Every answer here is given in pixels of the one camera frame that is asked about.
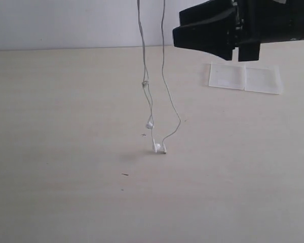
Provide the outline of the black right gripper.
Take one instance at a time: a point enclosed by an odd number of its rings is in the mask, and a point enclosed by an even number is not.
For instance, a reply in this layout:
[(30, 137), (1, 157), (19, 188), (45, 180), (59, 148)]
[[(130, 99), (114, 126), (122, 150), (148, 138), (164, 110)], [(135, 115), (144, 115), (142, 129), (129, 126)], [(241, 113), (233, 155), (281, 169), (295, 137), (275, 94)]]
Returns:
[(201, 51), (225, 61), (259, 60), (260, 45), (304, 40), (304, 1), (230, 1), (232, 17), (208, 19), (173, 29), (177, 48)]

